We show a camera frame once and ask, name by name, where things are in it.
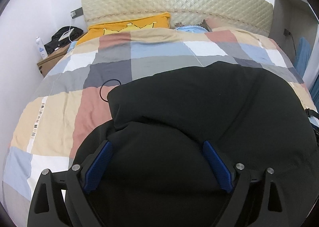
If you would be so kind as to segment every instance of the bedsheet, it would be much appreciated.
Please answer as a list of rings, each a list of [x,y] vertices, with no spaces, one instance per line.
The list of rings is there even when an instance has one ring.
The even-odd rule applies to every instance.
[[[122,84],[187,66],[216,61],[264,68],[285,79],[304,108],[316,110],[288,57],[269,38],[236,28],[194,34],[154,28],[104,35],[75,47],[47,74],[24,109],[4,168],[4,207],[27,225],[30,201],[41,171],[68,170],[77,149],[97,126],[111,119],[99,96],[109,79]],[[118,84],[110,81],[102,96]]]

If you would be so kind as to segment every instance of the black cloth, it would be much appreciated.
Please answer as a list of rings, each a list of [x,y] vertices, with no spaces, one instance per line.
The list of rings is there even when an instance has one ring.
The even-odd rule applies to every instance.
[[[289,84],[265,69],[181,68],[118,86],[107,99],[113,120],[93,130],[74,163],[105,139],[113,144],[103,179],[87,196],[108,227],[210,226],[228,195],[202,156],[206,140],[249,169],[274,169],[292,227],[319,194],[308,117]]]
[[[70,34],[70,39],[71,41],[74,41],[76,38],[78,38],[79,36],[81,36],[83,34],[83,30],[80,29],[80,28],[77,28],[75,26],[71,26],[71,29],[74,28],[74,30],[71,32]],[[62,27],[61,29],[58,30],[58,32],[56,32],[52,38],[51,38],[51,41],[46,43],[44,45],[44,48],[45,50],[47,51],[48,54],[51,54],[54,52],[55,48],[57,47],[64,47],[66,46],[67,44],[70,43],[70,40],[69,38],[64,38],[62,39],[61,41],[59,41],[60,37],[65,33],[65,32],[68,32],[70,29],[69,26],[65,26],[65,27]]]

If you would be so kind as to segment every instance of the beige headboard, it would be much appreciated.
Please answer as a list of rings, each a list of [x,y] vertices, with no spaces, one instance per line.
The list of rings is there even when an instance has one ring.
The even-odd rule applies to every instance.
[[[82,0],[87,25],[171,13],[170,25],[196,25],[219,17],[238,28],[268,36],[273,6],[266,0]]]

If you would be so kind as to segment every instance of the blue pad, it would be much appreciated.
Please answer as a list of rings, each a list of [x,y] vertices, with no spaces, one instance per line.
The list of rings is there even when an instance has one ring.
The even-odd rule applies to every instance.
[[[230,193],[233,189],[231,173],[208,141],[203,144],[203,155],[208,160],[221,189]]]
[[[83,187],[83,191],[85,193],[88,194],[98,187],[112,155],[113,145],[111,142],[107,142],[93,161],[90,168],[87,170],[85,175],[85,184]]]

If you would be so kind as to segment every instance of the wooden nightstand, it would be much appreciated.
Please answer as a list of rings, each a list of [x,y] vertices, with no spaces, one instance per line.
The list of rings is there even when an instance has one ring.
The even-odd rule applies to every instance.
[[[85,34],[82,34],[77,39],[75,39],[75,41],[79,40],[84,35]],[[41,60],[37,63],[39,71],[41,72],[43,77],[45,77],[47,73],[58,63],[58,61],[62,59],[64,55],[66,55],[70,47],[70,44],[71,43],[69,43],[65,47],[57,49],[53,53],[49,54],[49,56],[46,57],[44,60]]]

